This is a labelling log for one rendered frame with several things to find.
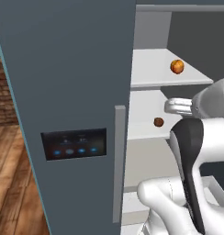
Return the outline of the grey fridge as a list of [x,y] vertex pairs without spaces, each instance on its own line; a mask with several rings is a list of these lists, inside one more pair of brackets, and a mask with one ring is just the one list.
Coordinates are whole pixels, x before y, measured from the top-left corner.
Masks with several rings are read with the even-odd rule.
[[[167,49],[213,80],[224,78],[224,6],[155,6],[136,9],[134,50]],[[168,99],[193,98],[212,84],[136,88],[159,90]],[[221,175],[224,162],[204,163],[201,177]],[[149,209],[138,198],[138,185],[145,180],[179,175],[168,139],[129,140],[125,166],[121,235],[142,235]]]

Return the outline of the brown pear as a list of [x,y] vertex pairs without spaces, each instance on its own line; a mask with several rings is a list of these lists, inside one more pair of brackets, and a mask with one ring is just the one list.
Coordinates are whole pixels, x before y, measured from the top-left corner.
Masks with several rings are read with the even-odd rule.
[[155,127],[162,127],[164,124],[164,120],[161,117],[157,117],[153,120],[153,124]]

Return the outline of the white fridge shelf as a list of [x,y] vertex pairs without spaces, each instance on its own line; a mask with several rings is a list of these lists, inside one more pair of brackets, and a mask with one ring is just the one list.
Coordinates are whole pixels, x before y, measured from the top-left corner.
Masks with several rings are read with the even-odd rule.
[[[128,139],[168,139],[173,125],[182,117],[164,112],[166,96],[159,90],[132,91],[129,100]],[[162,118],[162,127],[155,127],[153,120]]]
[[[175,60],[184,63],[184,70],[179,74],[171,70],[171,63]],[[212,79],[167,49],[133,51],[132,89],[212,83]]]

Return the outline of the grey fridge door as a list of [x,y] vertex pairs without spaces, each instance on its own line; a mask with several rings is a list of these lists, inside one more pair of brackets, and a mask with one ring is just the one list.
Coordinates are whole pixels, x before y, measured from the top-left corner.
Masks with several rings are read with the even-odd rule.
[[0,55],[50,235],[120,235],[115,106],[129,93],[136,0],[0,0]]

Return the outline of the white fridge drawer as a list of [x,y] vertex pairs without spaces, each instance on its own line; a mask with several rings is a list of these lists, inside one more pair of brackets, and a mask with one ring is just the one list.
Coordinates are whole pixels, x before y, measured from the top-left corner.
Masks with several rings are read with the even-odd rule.
[[208,203],[224,207],[224,190],[213,175],[203,176],[204,194]]

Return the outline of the orange peach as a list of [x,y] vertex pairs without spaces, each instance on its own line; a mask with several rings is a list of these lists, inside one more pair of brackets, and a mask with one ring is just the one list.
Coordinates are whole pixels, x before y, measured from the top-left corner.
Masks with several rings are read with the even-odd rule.
[[184,63],[181,60],[174,60],[171,62],[170,69],[173,73],[179,74],[184,70]]

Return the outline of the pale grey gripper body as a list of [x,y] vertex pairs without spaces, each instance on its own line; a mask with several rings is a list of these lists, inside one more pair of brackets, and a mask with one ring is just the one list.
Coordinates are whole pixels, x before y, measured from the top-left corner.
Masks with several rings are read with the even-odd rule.
[[191,106],[191,99],[174,97],[165,101],[164,112],[182,116],[191,116]]

